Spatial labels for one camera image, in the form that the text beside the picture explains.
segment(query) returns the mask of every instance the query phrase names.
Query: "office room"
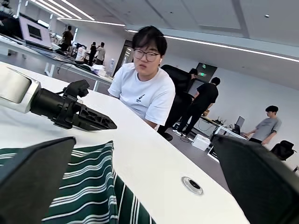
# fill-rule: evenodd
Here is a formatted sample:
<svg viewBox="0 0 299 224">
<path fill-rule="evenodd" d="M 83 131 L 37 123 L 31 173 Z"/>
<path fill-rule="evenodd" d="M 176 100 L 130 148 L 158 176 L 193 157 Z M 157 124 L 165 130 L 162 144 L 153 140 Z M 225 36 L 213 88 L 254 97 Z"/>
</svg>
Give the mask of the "office room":
<svg viewBox="0 0 299 224">
<path fill-rule="evenodd" d="M 1 1 L 0 219 L 296 223 L 297 6 Z"/>
</svg>

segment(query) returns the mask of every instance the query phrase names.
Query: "hand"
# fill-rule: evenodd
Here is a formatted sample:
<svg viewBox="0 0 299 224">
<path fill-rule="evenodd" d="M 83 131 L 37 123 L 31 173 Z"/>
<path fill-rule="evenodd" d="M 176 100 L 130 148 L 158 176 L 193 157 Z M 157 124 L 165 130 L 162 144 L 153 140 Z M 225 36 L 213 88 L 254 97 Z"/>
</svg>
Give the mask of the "hand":
<svg viewBox="0 0 299 224">
<path fill-rule="evenodd" d="M 270 142 L 270 140 L 265 139 L 264 141 L 262 141 L 262 145 L 267 145 Z"/>
</svg>

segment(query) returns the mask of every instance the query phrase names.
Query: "black hair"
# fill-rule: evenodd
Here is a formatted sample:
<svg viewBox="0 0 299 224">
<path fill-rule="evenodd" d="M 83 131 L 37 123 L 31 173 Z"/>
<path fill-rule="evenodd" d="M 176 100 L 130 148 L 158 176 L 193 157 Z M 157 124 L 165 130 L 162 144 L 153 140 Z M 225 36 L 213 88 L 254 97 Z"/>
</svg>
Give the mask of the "black hair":
<svg viewBox="0 0 299 224">
<path fill-rule="evenodd" d="M 277 112 L 278 111 L 278 107 L 277 106 L 268 106 L 266 108 L 266 112 Z"/>
<path fill-rule="evenodd" d="M 191 70 L 189 71 L 189 74 L 198 75 L 198 71 L 197 71 L 197 69 L 191 69 Z"/>
<path fill-rule="evenodd" d="M 211 83 L 214 83 L 215 85 L 219 85 L 220 79 L 218 77 L 212 78 Z"/>
<path fill-rule="evenodd" d="M 167 50 L 167 41 L 160 30 L 154 26 L 148 26 L 141 28 L 138 33 L 136 33 L 132 40 L 132 47 L 143 48 L 154 44 L 161 56 L 164 56 Z"/>
</svg>

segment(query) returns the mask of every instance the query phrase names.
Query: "silver metal part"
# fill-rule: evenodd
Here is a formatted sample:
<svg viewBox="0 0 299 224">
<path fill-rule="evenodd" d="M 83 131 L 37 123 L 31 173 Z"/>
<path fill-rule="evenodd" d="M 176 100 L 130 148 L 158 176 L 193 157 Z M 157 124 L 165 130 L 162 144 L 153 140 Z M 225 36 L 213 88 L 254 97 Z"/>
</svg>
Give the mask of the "silver metal part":
<svg viewBox="0 0 299 224">
<path fill-rule="evenodd" d="M 183 185 L 192 193 L 194 193 L 196 195 L 202 195 L 204 193 L 203 189 L 191 178 L 189 178 L 187 176 L 183 176 L 181 178 L 181 181 L 182 181 Z M 195 183 L 197 185 L 197 187 L 194 187 L 190 181 Z"/>
<path fill-rule="evenodd" d="M 0 72 L 0 105 L 27 113 L 33 96 L 40 88 L 38 81 L 6 67 Z"/>
</svg>

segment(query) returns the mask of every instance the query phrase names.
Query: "ceiling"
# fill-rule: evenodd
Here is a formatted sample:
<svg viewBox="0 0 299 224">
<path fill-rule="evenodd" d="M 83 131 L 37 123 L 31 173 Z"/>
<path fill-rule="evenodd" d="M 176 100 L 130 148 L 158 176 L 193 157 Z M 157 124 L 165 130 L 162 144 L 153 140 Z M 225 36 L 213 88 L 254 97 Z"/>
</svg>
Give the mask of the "ceiling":
<svg viewBox="0 0 299 224">
<path fill-rule="evenodd" d="M 76 12 L 63 3 L 54 0 Z M 280 0 L 68 0 L 96 21 L 234 36 L 299 46 L 299 1 Z M 102 25 L 65 21 L 99 30 Z M 109 26 L 114 34 L 123 27 Z M 263 78 L 299 90 L 299 64 L 269 56 L 173 39 L 168 54 Z"/>
</svg>

